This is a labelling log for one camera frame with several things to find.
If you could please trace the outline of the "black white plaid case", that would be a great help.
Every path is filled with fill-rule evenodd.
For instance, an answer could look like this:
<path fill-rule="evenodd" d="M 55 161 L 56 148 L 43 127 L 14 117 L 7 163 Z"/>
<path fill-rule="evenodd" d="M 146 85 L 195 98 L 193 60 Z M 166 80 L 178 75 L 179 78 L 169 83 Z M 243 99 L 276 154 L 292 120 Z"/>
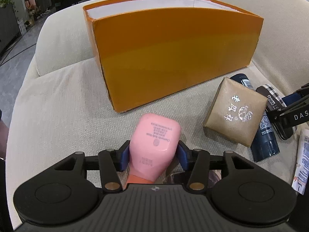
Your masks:
<path fill-rule="evenodd" d="M 266 112 L 275 111 L 286 107 L 285 102 L 272 86 L 265 84 L 259 86 L 256 91 L 268 99 Z M 278 123 L 272 123 L 272 126 L 282 140 L 288 140 L 297 130 L 296 127 L 283 128 Z"/>

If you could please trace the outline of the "dark navy shampoo bottle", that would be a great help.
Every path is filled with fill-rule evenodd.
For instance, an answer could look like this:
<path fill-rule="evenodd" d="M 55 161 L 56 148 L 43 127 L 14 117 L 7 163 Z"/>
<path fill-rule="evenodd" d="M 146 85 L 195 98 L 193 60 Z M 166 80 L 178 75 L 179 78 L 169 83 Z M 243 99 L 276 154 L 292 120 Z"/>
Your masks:
<path fill-rule="evenodd" d="M 251 110 L 253 107 L 253 105 L 241 102 L 238 95 L 233 95 L 225 119 L 236 123 L 246 123 L 253 118 L 253 112 Z M 266 113 L 263 113 L 250 149 L 254 162 L 263 161 L 280 152 L 274 130 Z"/>

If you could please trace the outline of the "pink lotion bottle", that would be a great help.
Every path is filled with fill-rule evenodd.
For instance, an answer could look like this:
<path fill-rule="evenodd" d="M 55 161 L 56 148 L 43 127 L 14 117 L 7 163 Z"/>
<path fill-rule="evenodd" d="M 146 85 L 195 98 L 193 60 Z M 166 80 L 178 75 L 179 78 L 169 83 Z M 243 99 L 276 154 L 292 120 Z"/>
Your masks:
<path fill-rule="evenodd" d="M 129 143 L 127 184 L 152 184 L 174 158 L 181 135 L 180 124 L 148 113 L 141 116 Z"/>

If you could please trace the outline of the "brown kraft paper box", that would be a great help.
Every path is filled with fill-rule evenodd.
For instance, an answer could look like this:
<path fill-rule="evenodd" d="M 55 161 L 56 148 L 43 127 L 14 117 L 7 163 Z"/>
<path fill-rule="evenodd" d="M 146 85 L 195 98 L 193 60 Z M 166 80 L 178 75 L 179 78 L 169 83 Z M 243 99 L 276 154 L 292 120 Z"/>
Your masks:
<path fill-rule="evenodd" d="M 258 92 L 230 78 L 224 78 L 206 114 L 203 127 L 250 147 L 267 101 Z"/>

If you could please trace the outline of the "white tube with label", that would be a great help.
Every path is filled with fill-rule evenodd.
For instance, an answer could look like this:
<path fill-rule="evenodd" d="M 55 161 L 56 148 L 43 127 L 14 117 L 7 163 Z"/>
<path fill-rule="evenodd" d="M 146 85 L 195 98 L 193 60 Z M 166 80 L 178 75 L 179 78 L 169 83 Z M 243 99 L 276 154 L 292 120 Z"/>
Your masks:
<path fill-rule="evenodd" d="M 301 195 L 304 195 L 308 181 L 308 170 L 309 170 L 308 145 L 309 145 L 308 129 L 303 129 L 299 137 L 295 172 L 292 181 L 292 188 Z"/>

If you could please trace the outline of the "orange cardboard box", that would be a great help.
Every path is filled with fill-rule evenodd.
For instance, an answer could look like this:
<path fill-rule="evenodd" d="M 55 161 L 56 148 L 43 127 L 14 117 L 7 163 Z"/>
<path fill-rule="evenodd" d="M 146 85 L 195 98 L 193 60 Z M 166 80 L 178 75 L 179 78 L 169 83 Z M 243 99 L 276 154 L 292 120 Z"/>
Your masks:
<path fill-rule="evenodd" d="M 263 26 L 217 0 L 103 0 L 83 12 L 118 113 L 248 66 Z"/>

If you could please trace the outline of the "dark grey cabinet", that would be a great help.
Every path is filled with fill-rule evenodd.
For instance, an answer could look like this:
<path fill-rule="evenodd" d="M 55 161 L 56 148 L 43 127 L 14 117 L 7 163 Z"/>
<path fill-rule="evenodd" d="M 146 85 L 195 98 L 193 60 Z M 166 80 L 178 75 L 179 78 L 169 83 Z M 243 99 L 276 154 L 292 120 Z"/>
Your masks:
<path fill-rule="evenodd" d="M 7 4 L 5 7 L 1 8 L 0 23 L 0 51 L 2 53 L 11 41 L 16 36 L 20 35 L 19 26 L 12 4 Z"/>

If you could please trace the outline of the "green trailing plant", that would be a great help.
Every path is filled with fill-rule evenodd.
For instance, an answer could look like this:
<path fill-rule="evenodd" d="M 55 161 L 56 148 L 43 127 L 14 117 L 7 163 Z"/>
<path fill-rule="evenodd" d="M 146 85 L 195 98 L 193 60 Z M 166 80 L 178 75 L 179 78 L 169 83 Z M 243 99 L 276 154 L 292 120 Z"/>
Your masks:
<path fill-rule="evenodd" d="M 0 0 L 0 8 L 4 8 L 8 4 L 14 5 L 14 2 L 12 0 Z"/>

